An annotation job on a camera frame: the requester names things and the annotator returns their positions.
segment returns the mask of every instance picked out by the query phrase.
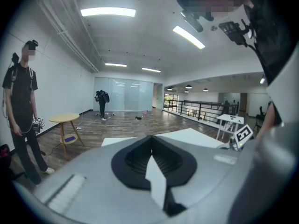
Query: railing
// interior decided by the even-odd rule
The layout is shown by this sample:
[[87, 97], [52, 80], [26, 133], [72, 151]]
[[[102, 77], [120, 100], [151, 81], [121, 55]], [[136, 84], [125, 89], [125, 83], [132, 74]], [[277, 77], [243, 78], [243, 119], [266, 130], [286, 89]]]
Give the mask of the railing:
[[224, 105], [215, 102], [200, 102], [190, 100], [164, 100], [164, 109], [188, 115], [198, 120], [205, 120], [219, 124], [218, 116], [222, 114], [235, 115], [239, 104]]

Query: white shoe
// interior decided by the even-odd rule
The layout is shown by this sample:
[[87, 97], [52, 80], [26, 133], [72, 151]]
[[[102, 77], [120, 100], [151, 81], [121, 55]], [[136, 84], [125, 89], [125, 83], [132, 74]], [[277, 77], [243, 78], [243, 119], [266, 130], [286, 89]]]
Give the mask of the white shoe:
[[47, 168], [46, 171], [42, 171], [42, 173], [44, 173], [44, 174], [52, 174], [52, 173], [54, 173], [54, 172], [55, 172], [55, 170], [52, 169], [52, 168]]

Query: white desk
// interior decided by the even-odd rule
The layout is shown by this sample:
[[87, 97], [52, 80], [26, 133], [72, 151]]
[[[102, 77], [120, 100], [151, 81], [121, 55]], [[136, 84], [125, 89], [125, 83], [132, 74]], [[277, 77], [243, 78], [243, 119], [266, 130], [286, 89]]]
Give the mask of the white desk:
[[[220, 145], [223, 145], [222, 142], [220, 142], [216, 139], [213, 139], [213, 138], [211, 138], [201, 132], [198, 132], [194, 129], [191, 129], [191, 128], [174, 131], [174, 132], [170, 132], [170, 133], [157, 134], [156, 136], [166, 137], [166, 138], [170, 138], [173, 140], [178, 140], [178, 141], [182, 141], [182, 142], [186, 142], [189, 144], [202, 146], [202, 147], [217, 148]], [[105, 138], [103, 141], [102, 147], [106, 146], [106, 145], [118, 143], [123, 140], [132, 139], [132, 138]]]
[[[240, 116], [234, 116], [234, 118], [232, 118], [231, 115], [229, 115], [229, 114], [223, 114], [223, 115], [217, 117], [217, 119], [220, 119], [220, 126], [219, 126], [219, 130], [218, 130], [218, 134], [217, 134], [216, 139], [218, 139], [220, 131], [223, 131], [223, 134], [222, 134], [222, 138], [223, 138], [224, 132], [233, 134], [238, 130], [239, 124], [241, 124], [241, 125], [244, 124], [244, 118], [240, 117]], [[226, 121], [223, 128], [221, 126], [222, 120]], [[234, 132], [229, 131], [228, 127], [226, 128], [228, 122], [236, 123]]]

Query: rectangular ceiling light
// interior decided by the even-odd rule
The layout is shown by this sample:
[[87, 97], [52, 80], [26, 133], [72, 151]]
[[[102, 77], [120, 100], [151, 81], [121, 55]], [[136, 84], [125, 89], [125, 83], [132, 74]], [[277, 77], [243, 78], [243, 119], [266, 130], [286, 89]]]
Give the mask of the rectangular ceiling light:
[[192, 42], [199, 49], [203, 49], [205, 47], [204, 44], [202, 44], [199, 40], [197, 40], [194, 36], [192, 36], [189, 32], [186, 32], [181, 27], [176, 26], [173, 29], [173, 31], [176, 32], [177, 34], [181, 35], [182, 37], [186, 38], [188, 41]]
[[82, 16], [93, 16], [93, 15], [120, 15], [135, 17], [136, 10], [121, 8], [121, 7], [95, 7], [81, 10]]
[[122, 64], [113, 64], [113, 63], [105, 63], [105, 65], [127, 67], [127, 65], [122, 65]]
[[159, 73], [161, 72], [160, 70], [148, 69], [148, 68], [144, 68], [144, 67], [142, 68], [142, 70], [149, 70], [149, 71], [159, 72]]

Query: dark wood floor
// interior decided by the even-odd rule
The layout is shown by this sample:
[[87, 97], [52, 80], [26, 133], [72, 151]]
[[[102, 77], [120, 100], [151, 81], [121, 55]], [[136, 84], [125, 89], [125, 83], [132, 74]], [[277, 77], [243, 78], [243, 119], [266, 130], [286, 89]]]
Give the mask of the dark wood floor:
[[[115, 116], [108, 115], [110, 119], [102, 121], [99, 116], [96, 116], [97, 112], [87, 112], [83, 115], [83, 120], [80, 126], [82, 130], [78, 131], [86, 147], [82, 146], [80, 141], [76, 141], [73, 144], [67, 146], [67, 154], [70, 159], [73, 159], [94, 147], [100, 147], [105, 138], [124, 138], [124, 137], [144, 137], [146, 135], [154, 135], [160, 133], [173, 132], [177, 130], [192, 128], [201, 133], [204, 133], [212, 138], [216, 138], [218, 129], [206, 126], [195, 121], [179, 117], [174, 114], [162, 112], [153, 109], [152, 113], [149, 113], [147, 117], [142, 120], [136, 120], [135, 116], [141, 116], [141, 112], [115, 112]], [[81, 116], [78, 120], [74, 121], [74, 125], [77, 126], [81, 122]], [[68, 134], [73, 132], [73, 129], [69, 123], [64, 125], [64, 133]], [[227, 142], [230, 135], [225, 133], [222, 142]], [[53, 147], [59, 144], [60, 139], [60, 127], [56, 127], [48, 133], [38, 138], [38, 142], [42, 151], [46, 154], [52, 152]], [[31, 160], [36, 165], [33, 154], [28, 146], [28, 152]], [[53, 150], [52, 155], [44, 157], [49, 167], [55, 170], [61, 168], [67, 161], [64, 158], [62, 145], [59, 145]], [[14, 171], [22, 171], [21, 162], [19, 157], [15, 154], [13, 156], [12, 168]], [[47, 175], [40, 174], [42, 179]], [[33, 185], [29, 180], [20, 178], [21, 182], [28, 189], [33, 189]]]

